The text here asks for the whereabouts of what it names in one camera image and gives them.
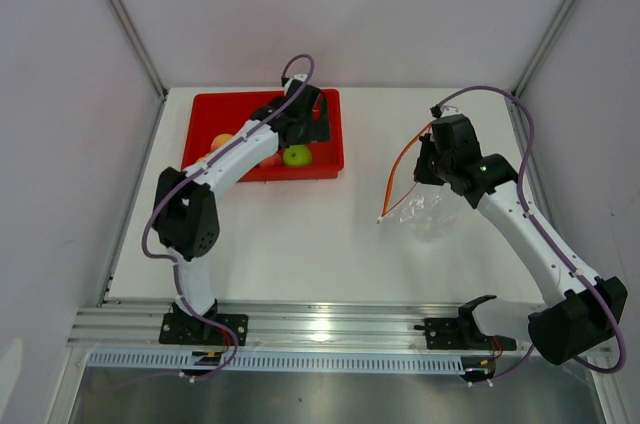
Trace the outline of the green apple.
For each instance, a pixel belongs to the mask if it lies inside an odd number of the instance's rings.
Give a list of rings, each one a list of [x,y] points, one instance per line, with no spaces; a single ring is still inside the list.
[[[292,145],[282,154],[283,163],[287,167],[307,167],[313,162],[311,149],[304,144]]]

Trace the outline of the small pink peach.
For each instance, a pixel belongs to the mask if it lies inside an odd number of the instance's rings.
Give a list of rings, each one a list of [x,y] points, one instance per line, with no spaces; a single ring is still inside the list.
[[[269,157],[263,159],[258,164],[258,167],[260,169],[271,169],[271,168],[275,168],[275,167],[281,166],[282,163],[283,163],[282,156],[279,153],[275,153],[272,156],[269,156]]]

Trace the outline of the clear zip top bag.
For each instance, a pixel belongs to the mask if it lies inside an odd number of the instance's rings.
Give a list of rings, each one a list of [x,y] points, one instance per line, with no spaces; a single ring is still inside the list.
[[[451,235],[463,221],[461,205],[454,203],[453,194],[444,187],[428,188],[426,184],[414,181],[402,196],[395,198],[394,185],[404,158],[430,131],[431,124],[427,124],[399,152],[391,166],[376,219],[377,225],[403,225],[424,243]]]

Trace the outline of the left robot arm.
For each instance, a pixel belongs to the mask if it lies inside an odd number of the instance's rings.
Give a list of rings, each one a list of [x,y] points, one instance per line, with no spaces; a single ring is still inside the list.
[[[220,235],[218,201],[261,161],[282,149],[330,140],[328,98],[325,92],[288,79],[285,92],[253,111],[231,139],[183,170],[168,167],[158,178],[154,209],[143,231],[155,231],[166,248],[162,254],[174,272],[178,308],[186,313],[182,332],[197,344],[216,334],[217,320],[208,313],[216,305],[210,267],[205,256]]]

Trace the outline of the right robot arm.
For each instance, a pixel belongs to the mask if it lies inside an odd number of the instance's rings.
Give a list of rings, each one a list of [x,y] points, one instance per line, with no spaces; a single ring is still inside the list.
[[[458,339],[472,348],[493,336],[529,342],[555,365],[615,339],[624,358],[619,322],[626,287],[599,276],[571,250],[526,198],[508,160],[482,153],[469,118],[438,118],[420,142],[415,181],[447,185],[463,197],[511,246],[543,298],[540,304],[476,298],[458,309]]]

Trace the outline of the large orange peach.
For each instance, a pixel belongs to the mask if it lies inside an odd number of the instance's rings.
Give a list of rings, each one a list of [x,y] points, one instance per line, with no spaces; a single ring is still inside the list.
[[[215,152],[217,149],[222,147],[224,144],[226,144],[233,137],[234,137],[233,134],[228,134],[228,133],[217,135],[211,142],[210,151],[211,152]]]

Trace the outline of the red plastic bin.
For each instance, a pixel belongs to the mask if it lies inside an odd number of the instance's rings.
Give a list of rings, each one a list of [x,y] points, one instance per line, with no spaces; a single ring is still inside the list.
[[[272,99],[283,96],[282,91],[247,91],[201,93],[193,99],[187,127],[181,167],[186,168],[210,152],[214,138],[236,133],[250,114]],[[286,180],[334,179],[344,168],[340,96],[335,89],[325,89],[330,139],[310,143],[311,164],[291,167],[281,162],[272,166],[257,166],[241,180],[269,182]]]

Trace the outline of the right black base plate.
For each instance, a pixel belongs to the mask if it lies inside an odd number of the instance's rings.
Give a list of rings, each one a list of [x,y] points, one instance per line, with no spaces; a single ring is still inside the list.
[[[461,316],[424,318],[413,329],[423,334],[430,350],[516,350],[513,338],[483,334],[470,318]]]

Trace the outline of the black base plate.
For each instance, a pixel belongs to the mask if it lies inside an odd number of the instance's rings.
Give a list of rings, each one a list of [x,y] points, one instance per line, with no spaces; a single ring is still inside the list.
[[[167,313],[163,316],[158,342],[163,345],[232,346],[232,331],[237,337],[238,345],[246,345],[249,328],[247,315],[219,313],[213,320],[218,326],[206,324],[184,313]]]
[[[413,329],[423,334],[430,350],[516,350],[513,338],[483,334],[470,318],[461,316],[424,318]]]

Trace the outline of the aluminium rail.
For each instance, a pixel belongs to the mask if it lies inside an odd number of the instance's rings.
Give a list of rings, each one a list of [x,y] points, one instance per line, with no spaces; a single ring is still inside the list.
[[[165,300],[108,301],[77,311],[69,347],[158,348]],[[415,327],[426,318],[453,318],[455,305],[222,302],[223,314],[242,314],[244,351],[426,353]]]

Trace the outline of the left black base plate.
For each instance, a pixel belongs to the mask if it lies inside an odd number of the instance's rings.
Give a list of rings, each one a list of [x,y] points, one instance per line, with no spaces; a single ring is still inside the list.
[[[163,316],[158,342],[163,345],[232,346],[232,331],[237,337],[238,345],[246,345],[249,328],[247,315],[219,313],[213,320],[218,326],[206,324],[184,313],[167,313]]]

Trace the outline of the left frame post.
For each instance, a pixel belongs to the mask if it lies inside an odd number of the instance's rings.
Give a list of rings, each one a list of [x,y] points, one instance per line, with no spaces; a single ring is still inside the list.
[[[110,9],[118,27],[123,33],[131,51],[140,65],[151,88],[161,98],[164,98],[168,91],[162,78],[154,64],[151,56],[140,36],[140,33],[131,18],[129,10],[124,0],[104,0]]]

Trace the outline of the frame post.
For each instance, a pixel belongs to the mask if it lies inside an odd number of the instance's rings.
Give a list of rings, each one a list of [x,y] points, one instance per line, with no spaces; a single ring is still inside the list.
[[[581,0],[560,0],[551,20],[538,40],[533,53],[516,80],[511,94],[522,97],[527,88],[539,74],[542,66],[552,53],[563,31],[577,10]]]
[[[140,36],[140,33],[131,18],[129,10],[124,0],[104,0],[110,9],[118,27],[123,33],[131,51],[140,65],[151,88],[161,98],[164,98],[168,91],[162,78],[154,64],[151,56]]]

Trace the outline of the right frame post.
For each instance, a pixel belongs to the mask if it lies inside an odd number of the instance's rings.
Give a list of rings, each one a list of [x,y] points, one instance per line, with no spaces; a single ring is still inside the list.
[[[522,97],[527,88],[539,74],[542,66],[552,53],[563,31],[577,10],[581,0],[560,0],[551,20],[538,40],[533,53],[516,80],[511,94]]]

